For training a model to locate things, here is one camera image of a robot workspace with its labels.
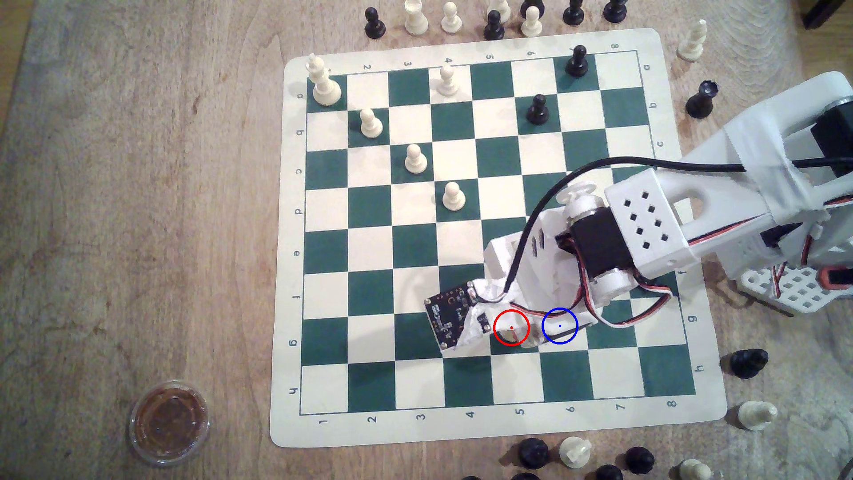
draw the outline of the white square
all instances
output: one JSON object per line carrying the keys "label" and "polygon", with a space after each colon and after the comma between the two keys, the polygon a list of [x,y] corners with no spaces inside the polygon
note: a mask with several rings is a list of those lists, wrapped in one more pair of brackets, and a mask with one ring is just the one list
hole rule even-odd
{"label": "white square", "polygon": [[477,143],[473,138],[432,143],[436,181],[477,178]]}
{"label": "white square", "polygon": [[387,128],[391,145],[431,142],[432,108],[429,105],[391,107]]}
{"label": "white square", "polygon": [[610,156],[654,157],[648,125],[619,126],[605,130]]}
{"label": "white square", "polygon": [[394,313],[425,312],[424,300],[437,293],[437,266],[394,269]]}
{"label": "white square", "polygon": [[515,98],[474,100],[474,137],[515,137],[519,134]]}
{"label": "white square", "polygon": [[643,396],[640,350],[637,347],[589,350],[589,374],[595,398]]}
{"label": "white square", "polygon": [[306,145],[310,152],[345,149],[349,143],[347,113],[343,111],[308,114],[305,130],[308,135]]}
{"label": "white square", "polygon": [[345,230],[350,222],[347,189],[305,191],[305,231]]}
{"label": "white square", "polygon": [[394,366],[397,408],[444,406],[444,361],[400,360]]}
{"label": "white square", "polygon": [[394,315],[364,315],[346,319],[349,363],[394,361]]}
{"label": "white square", "polygon": [[519,154],[523,175],[566,171],[566,150],[560,132],[519,136]]}
{"label": "white square", "polygon": [[302,293],[306,319],[338,319],[350,314],[350,277],[347,272],[305,275]]}
{"label": "white square", "polygon": [[391,224],[435,223],[435,184],[413,182],[391,185]]}
{"label": "white square", "polygon": [[311,365],[302,367],[300,413],[343,413],[349,410],[349,367]]}
{"label": "white square", "polygon": [[557,108],[563,132],[604,128],[604,107],[598,90],[558,93]]}
{"label": "white square", "polygon": [[346,108],[388,108],[388,73],[347,75]]}
{"label": "white square", "polygon": [[471,68],[468,65],[453,66],[453,80],[459,85],[459,90],[450,97],[438,93],[438,84],[441,83],[441,67],[429,69],[429,102],[430,103],[454,103],[471,102]]}
{"label": "white square", "polygon": [[347,150],[346,177],[350,187],[391,184],[391,147],[371,145]]}
{"label": "white square", "polygon": [[483,226],[480,220],[438,223],[436,239],[439,265],[483,263]]}
{"label": "white square", "polygon": [[351,228],[347,233],[348,271],[366,272],[394,267],[390,226]]}
{"label": "white square", "polygon": [[512,219],[526,215],[521,175],[484,177],[477,180],[477,189],[481,219]]}
{"label": "white square", "polygon": [[640,61],[635,51],[597,54],[595,70],[598,71],[600,90],[642,86]]}
{"label": "white square", "polygon": [[496,404],[544,401],[539,353],[492,355],[491,385]]}

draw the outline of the green square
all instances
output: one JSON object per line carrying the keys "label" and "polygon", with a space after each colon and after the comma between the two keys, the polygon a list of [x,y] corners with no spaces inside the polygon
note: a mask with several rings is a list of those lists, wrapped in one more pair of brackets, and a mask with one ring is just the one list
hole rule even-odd
{"label": "green square", "polygon": [[334,110],[346,110],[346,75],[329,75],[329,78],[340,85],[340,100],[324,107],[314,100],[314,82],[308,80],[308,89],[305,91],[306,107],[309,114],[315,112],[330,112]]}
{"label": "green square", "polygon": [[391,186],[351,188],[347,191],[350,228],[391,224]]}
{"label": "green square", "polygon": [[525,223],[527,223],[527,220],[524,217],[516,217],[514,219],[483,220],[481,224],[483,228],[483,250],[485,250],[489,241],[494,240],[495,238],[524,230]]}
{"label": "green square", "polygon": [[481,178],[521,174],[518,136],[478,138],[475,143],[477,174]]}
{"label": "green square", "polygon": [[302,365],[346,363],[346,318],[302,321]]}
{"label": "green square", "polygon": [[434,103],[431,109],[433,142],[474,138],[473,103]]}
{"label": "green square", "polygon": [[350,272],[350,316],[394,313],[392,270]]}
{"label": "green square", "polygon": [[465,206],[455,212],[448,210],[441,198],[444,196],[444,186],[448,182],[435,183],[435,216],[440,222],[479,219],[479,187],[477,179],[454,180],[459,184],[459,190],[465,194]]}
{"label": "green square", "polygon": [[426,313],[394,315],[394,351],[397,360],[441,358]]}
{"label": "green square", "polygon": [[646,96],[642,87],[602,90],[601,107],[604,109],[604,126],[608,128],[648,125]]}
{"label": "green square", "polygon": [[346,232],[329,230],[305,233],[305,274],[346,272]]}
{"label": "green square", "polygon": [[444,406],[493,405],[491,357],[444,359]]}
{"label": "green square", "polygon": [[388,72],[388,103],[391,107],[429,103],[429,92],[429,70],[426,68]]}
{"label": "green square", "polygon": [[[631,301],[613,300],[603,308],[601,317],[612,324],[621,324],[630,319]],[[602,323],[587,327],[587,345],[589,348],[636,347],[637,339],[634,327],[612,328]]]}
{"label": "green square", "polygon": [[566,73],[566,64],[571,58],[571,56],[557,56],[554,58],[554,76],[557,80],[557,93],[598,90],[598,70],[595,67],[595,55],[586,56],[589,70],[586,75],[579,79]]}
{"label": "green square", "polygon": [[382,121],[382,133],[377,138],[367,138],[362,133],[362,117],[359,110],[350,110],[347,112],[347,136],[349,138],[348,146],[353,147],[369,147],[371,145],[388,145],[391,140],[388,137],[388,108],[373,108],[376,118]]}
{"label": "green square", "polygon": [[[525,187],[525,209],[528,215],[533,212],[533,208],[542,200],[542,197],[551,190],[560,179],[564,178],[564,173],[539,173],[538,175],[525,175],[521,181]],[[545,205],[545,208],[559,207],[557,199],[552,198]]]}
{"label": "green square", "polygon": [[547,352],[539,354],[542,366],[542,390],[545,401],[593,400],[589,354]]}
{"label": "green square", "polygon": [[349,411],[379,412],[397,408],[394,362],[351,363]]}
{"label": "green square", "polygon": [[471,94],[474,100],[512,97],[513,69],[510,63],[500,61],[472,65]]}
{"label": "green square", "polygon": [[696,394],[687,345],[640,347],[639,350],[646,396]]}
{"label": "green square", "polygon": [[408,145],[391,146],[391,183],[411,184],[414,182],[432,182],[432,143],[418,143],[421,153],[426,157],[426,170],[412,173],[406,170],[406,149]]}
{"label": "green square", "polygon": [[517,97],[515,99],[515,116],[519,124],[519,135],[560,131],[560,109],[557,108],[557,96],[546,95],[545,106],[548,107],[548,121],[541,125],[533,125],[527,121],[527,109],[533,104],[533,97]]}
{"label": "green square", "polygon": [[591,161],[607,158],[607,134],[604,129],[563,132],[566,171],[573,172]]}
{"label": "green square", "polygon": [[482,263],[440,266],[438,268],[438,289],[447,291],[475,278],[485,278],[485,268]]}
{"label": "green square", "polygon": [[392,227],[394,268],[438,265],[435,224]]}

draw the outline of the black pawn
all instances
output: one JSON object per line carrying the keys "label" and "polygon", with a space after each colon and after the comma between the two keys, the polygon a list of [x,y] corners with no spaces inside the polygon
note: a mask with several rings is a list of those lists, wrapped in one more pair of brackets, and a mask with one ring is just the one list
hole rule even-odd
{"label": "black pawn", "polygon": [[732,373],[737,378],[747,380],[755,377],[765,365],[770,356],[760,348],[750,348],[749,350],[738,350],[732,354],[731,367]]}
{"label": "black pawn", "polygon": [[548,445],[539,438],[526,438],[519,443],[521,466],[536,470],[548,463]]}
{"label": "black pawn", "polygon": [[566,25],[578,26],[583,21],[583,0],[569,0],[569,8],[563,10],[563,21]]}
{"label": "black pawn", "polygon": [[628,14],[628,9],[625,7],[625,2],[628,0],[610,0],[607,5],[604,6],[604,20],[609,21],[610,23],[619,23],[622,20],[625,20],[625,16]]}
{"label": "black pawn", "polygon": [[578,79],[586,75],[589,63],[586,60],[586,47],[578,45],[572,52],[572,58],[566,63],[566,73]]}
{"label": "black pawn", "polygon": [[714,109],[714,97],[717,96],[717,84],[706,80],[699,84],[699,92],[688,99],[684,108],[695,119],[704,119]]}
{"label": "black pawn", "polygon": [[368,19],[368,24],[364,26],[364,32],[373,40],[382,38],[385,35],[385,22],[379,20],[379,13],[373,7],[368,7],[364,10],[364,17]]}
{"label": "black pawn", "polygon": [[625,464],[635,475],[643,475],[652,471],[654,455],[644,447],[631,447],[625,452]]}

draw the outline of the captured chess piece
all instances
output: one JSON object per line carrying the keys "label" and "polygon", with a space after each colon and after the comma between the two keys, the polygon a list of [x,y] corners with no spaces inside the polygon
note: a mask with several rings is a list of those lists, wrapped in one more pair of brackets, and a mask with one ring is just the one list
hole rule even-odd
{"label": "captured chess piece", "polygon": [[385,22],[379,20],[379,13],[373,7],[368,7],[364,10],[364,18],[368,19],[368,24],[364,26],[364,33],[368,37],[376,40],[385,35]]}
{"label": "captured chess piece", "polygon": [[625,7],[625,3],[628,0],[610,0],[607,5],[604,6],[604,11],[601,12],[604,15],[604,20],[609,21],[610,23],[619,23],[622,20],[625,20],[625,16],[628,14],[628,8]]}
{"label": "captured chess piece", "polygon": [[687,105],[684,108],[691,117],[704,119],[714,109],[714,97],[717,96],[718,92],[719,88],[716,83],[711,80],[705,80],[699,84],[699,92],[688,99]]}
{"label": "captured chess piece", "polygon": [[574,78],[580,78],[589,71],[589,62],[586,59],[586,47],[578,45],[572,52],[572,58],[566,63],[566,73]]}

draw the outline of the blue circle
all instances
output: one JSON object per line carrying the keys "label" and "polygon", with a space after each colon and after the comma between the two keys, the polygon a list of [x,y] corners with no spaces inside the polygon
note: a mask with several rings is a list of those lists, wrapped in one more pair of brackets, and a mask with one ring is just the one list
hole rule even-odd
{"label": "blue circle", "polygon": [[[546,319],[546,318],[547,318],[551,313],[553,313],[553,312],[554,312],[554,311],[556,311],[556,310],[562,310],[562,311],[564,311],[564,312],[568,312],[568,313],[572,316],[572,318],[574,318],[574,319],[575,319],[575,333],[574,333],[574,334],[572,334],[572,338],[569,338],[569,339],[568,339],[568,340],[566,340],[565,342],[555,342],[554,340],[551,340],[551,337],[549,337],[547,333],[545,333],[545,319]],[[580,330],[580,328],[581,328],[581,325],[580,325],[580,323],[577,321],[577,316],[575,316],[575,314],[574,314],[574,313],[572,313],[572,311],[571,311],[571,310],[569,310],[568,308],[563,308],[563,307],[551,308],[550,310],[548,310],[548,313],[545,313],[545,316],[544,316],[544,317],[542,317],[542,334],[545,336],[545,338],[547,338],[547,339],[548,339],[548,341],[549,341],[549,342],[554,343],[554,344],[556,344],[556,345],[566,345],[567,343],[569,343],[569,342],[571,342],[572,340],[574,340],[574,339],[575,339],[575,337],[577,337],[577,331],[578,331],[578,330]]]}

